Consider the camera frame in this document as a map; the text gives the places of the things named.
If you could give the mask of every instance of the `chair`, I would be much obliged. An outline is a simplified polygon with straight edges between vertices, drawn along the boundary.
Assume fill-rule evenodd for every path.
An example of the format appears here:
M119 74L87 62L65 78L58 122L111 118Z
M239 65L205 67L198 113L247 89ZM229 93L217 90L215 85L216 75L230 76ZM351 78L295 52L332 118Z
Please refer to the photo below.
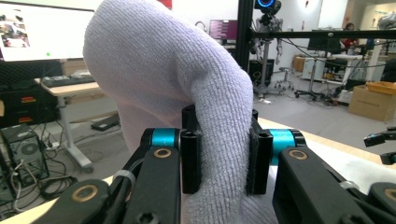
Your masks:
M276 87L282 88L285 91L286 90L286 85L289 83L289 89L294 91L293 82L292 81L288 81L288 75L289 75L289 72L294 74L295 69L294 68L290 68L290 67L280 67L279 70L282 71L282 72L285 72L285 76L284 76L283 80L278 80L275 83L275 88Z

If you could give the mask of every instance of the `table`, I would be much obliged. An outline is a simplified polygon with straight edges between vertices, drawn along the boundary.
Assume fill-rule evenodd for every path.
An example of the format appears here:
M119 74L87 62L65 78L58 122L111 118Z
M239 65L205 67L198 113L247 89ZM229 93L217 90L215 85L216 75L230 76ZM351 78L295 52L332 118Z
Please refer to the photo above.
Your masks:
M289 128L267 119L259 119L259 123L264 129ZM347 180L353 180L357 183L358 186L361 187L363 193L367 193L368 186L374 182L387 181L396 183L396 164L385 166L382 165L379 156L373 153L334 142L333 140L312 133L302 133L308 146L313 151ZM111 177L107 178L105 181L110 183ZM55 201L56 200L41 204L36 208L6 219L0 223L30 223L50 209Z
M65 109L66 104L64 101L64 97L76 95L79 93L99 91L99 85L96 82L92 83L84 83L70 86L62 86L62 87L53 87L49 88L45 85L41 85L44 90L48 91L53 96L56 96L58 99L58 108L59 113L61 115L61 121L64 125L64 133L66 135L66 144L65 148L69 152L69 154L74 158L74 160L78 163L78 165L83 169L83 171L87 173L91 173L93 171L92 162L75 146L73 135L71 133L70 123L67 119Z

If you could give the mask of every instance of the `monitor screen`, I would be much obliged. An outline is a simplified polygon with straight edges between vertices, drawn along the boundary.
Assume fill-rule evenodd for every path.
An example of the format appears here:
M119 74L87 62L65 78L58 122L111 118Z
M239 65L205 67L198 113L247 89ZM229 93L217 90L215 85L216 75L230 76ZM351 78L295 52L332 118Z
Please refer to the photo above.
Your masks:
M1 61L82 58L93 10L0 1Z
M214 39L236 40L238 21L212 20L209 35Z
M307 49L310 50L322 50L331 53L340 53L341 44L338 38L310 38L308 42Z

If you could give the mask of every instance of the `teal cylinder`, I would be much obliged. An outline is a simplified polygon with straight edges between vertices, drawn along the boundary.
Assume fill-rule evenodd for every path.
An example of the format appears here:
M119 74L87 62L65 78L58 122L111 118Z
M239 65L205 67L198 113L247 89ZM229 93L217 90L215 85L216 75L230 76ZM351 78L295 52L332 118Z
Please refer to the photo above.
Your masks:
M175 135L176 129L156 128L152 133L151 145L153 147L174 147L177 145L175 144L175 139L177 139Z
M270 129L271 135L274 137L273 141L273 158L271 165L277 165L279 153L286 147L295 147L294 135L289 129Z

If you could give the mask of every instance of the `knit fabric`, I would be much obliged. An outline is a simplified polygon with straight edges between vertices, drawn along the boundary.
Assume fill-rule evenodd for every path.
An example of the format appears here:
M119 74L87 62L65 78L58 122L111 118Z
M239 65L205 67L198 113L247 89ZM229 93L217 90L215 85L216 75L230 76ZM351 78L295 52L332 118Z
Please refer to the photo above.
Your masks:
M84 60L117 104L128 148L147 128L180 128L195 104L203 179L183 202L187 223L274 222L270 199L244 193L253 90L218 42L155 0L105 0L85 34Z

